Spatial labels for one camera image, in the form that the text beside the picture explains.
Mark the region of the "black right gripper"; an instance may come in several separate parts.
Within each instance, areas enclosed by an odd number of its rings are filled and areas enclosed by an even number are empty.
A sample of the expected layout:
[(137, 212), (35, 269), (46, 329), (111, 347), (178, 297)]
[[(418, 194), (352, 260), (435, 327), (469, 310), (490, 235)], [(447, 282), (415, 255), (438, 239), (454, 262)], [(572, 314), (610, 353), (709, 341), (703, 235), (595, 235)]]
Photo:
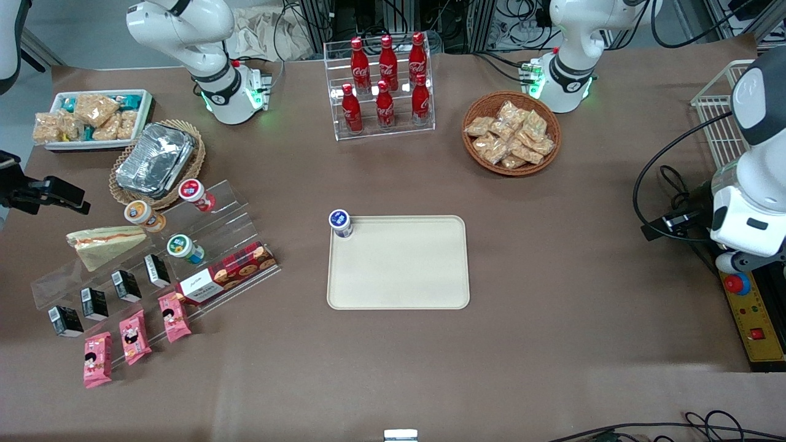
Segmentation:
[(90, 212), (91, 204), (85, 200), (85, 191), (57, 177), (45, 177), (31, 184), (34, 196), (15, 194), (20, 188), (27, 188), (30, 179), (25, 176), (17, 155), (1, 151), (1, 200), (10, 200), (12, 207), (19, 211), (36, 215), (41, 205), (56, 205), (73, 210), (82, 215)]

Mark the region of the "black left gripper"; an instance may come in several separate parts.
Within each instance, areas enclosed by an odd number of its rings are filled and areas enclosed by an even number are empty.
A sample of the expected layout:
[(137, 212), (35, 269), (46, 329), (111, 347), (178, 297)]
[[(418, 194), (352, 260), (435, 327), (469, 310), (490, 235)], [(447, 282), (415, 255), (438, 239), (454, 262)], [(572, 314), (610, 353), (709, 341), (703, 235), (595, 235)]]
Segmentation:
[(641, 232), (647, 241), (666, 236), (681, 241), (708, 242), (713, 221), (714, 205), (711, 184), (700, 184), (688, 193), (688, 211), (672, 211), (662, 217), (663, 225), (642, 225)]

